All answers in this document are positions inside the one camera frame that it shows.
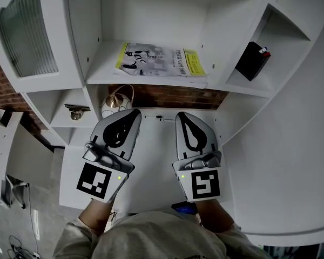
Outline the person's left forearm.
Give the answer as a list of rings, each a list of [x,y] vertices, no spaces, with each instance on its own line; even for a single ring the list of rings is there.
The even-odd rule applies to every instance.
[[[81,212],[79,219],[94,231],[97,236],[100,236],[108,222],[114,200],[109,203],[92,199],[88,206]]]

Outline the person's right forearm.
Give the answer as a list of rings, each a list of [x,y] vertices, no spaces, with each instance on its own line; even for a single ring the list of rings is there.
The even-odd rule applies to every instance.
[[[196,207],[202,225],[213,233],[223,233],[230,230],[234,224],[232,217],[223,209],[218,200],[197,201]]]

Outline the person's grey shirt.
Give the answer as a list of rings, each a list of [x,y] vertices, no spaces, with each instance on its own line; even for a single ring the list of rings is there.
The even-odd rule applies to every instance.
[[[197,219],[171,211],[119,219],[97,236],[80,219],[66,224],[53,259],[272,259],[233,224],[213,233]]]

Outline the ribbed glass cabinet door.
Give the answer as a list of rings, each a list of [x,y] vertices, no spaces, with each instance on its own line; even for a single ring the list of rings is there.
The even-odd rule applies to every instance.
[[[19,77],[59,71],[45,28],[41,0],[13,0],[2,8],[0,34]]]

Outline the yellow and grey magazine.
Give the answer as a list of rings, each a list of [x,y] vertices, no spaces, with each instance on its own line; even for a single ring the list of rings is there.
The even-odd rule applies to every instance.
[[[172,49],[153,44],[124,43],[114,74],[182,81],[198,88],[207,86],[207,73],[195,50]]]

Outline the white mesh office chair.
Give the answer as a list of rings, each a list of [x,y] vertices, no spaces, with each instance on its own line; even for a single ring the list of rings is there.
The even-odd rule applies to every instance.
[[[24,191],[27,190],[29,184],[19,179],[6,175],[5,180],[2,182],[1,199],[3,204],[10,208],[14,201],[22,208],[26,208],[24,201]]]

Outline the white desk with hutch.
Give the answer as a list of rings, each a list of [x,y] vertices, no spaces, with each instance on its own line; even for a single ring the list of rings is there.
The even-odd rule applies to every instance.
[[[0,10],[13,0],[0,0]],[[58,145],[65,147],[60,204],[85,207],[76,190],[84,144],[101,119],[111,84],[136,89],[163,87],[151,108],[141,106],[142,123],[132,155],[134,172],[116,205],[139,212],[184,197],[175,180],[173,122],[189,111],[205,120],[220,145],[242,130],[281,90],[301,65],[324,26],[324,0],[40,0],[45,28],[59,71],[21,78],[0,34],[0,65]],[[207,73],[207,86],[148,77],[117,76],[124,43],[195,50]],[[235,69],[249,42],[271,56],[252,81]],[[65,104],[91,111],[74,121]]]

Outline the small metal shelf object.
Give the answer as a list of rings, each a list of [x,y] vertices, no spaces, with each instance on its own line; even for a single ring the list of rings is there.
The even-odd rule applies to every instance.
[[[88,106],[71,105],[71,104],[65,104],[64,106],[69,110],[70,117],[74,121],[79,120],[85,112],[91,111]]]

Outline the white globe gold lamp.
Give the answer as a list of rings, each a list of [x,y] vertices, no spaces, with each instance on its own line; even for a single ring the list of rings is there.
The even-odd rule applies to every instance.
[[[125,86],[128,86],[132,90],[132,97],[128,98],[126,95],[119,93],[119,91],[124,88]],[[112,92],[104,99],[102,105],[101,105],[101,115],[102,118],[106,118],[114,113],[130,110],[133,108],[133,100],[134,100],[134,88],[130,84],[122,85]]]

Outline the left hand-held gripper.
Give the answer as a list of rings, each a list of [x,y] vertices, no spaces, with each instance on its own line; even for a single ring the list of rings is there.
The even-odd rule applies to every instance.
[[[128,160],[136,145],[141,118],[140,110],[131,109],[114,113],[97,123],[90,142],[85,144],[84,166],[77,190],[103,203],[110,203],[116,197],[135,169]]]

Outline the black box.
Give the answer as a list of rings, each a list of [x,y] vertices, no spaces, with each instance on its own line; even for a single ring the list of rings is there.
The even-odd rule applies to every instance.
[[[249,42],[235,66],[246,79],[252,81],[260,73],[270,57],[263,57],[259,50],[263,48],[256,42]]]

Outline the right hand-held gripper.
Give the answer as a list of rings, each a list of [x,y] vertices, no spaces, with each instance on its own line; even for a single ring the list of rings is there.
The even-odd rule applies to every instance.
[[[179,112],[175,118],[175,134],[179,160],[172,167],[186,200],[219,198],[221,152],[217,151],[214,130],[200,118]]]

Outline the dark framed window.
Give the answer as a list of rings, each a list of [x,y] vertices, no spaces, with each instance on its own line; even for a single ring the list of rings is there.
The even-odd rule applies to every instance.
[[[317,259],[320,244],[299,247],[264,246],[272,259]]]

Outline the dark brown box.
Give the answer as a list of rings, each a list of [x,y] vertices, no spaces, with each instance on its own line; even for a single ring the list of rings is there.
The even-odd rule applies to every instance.
[[[0,108],[0,125],[3,127],[7,127],[11,119],[11,116],[12,116],[11,111]]]

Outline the black white marker pen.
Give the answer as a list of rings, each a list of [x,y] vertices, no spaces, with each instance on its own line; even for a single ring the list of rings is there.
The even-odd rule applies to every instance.
[[[152,118],[152,119],[157,119],[159,121],[165,121],[165,122],[175,122],[175,119],[165,118],[163,115],[145,115],[144,118]]]

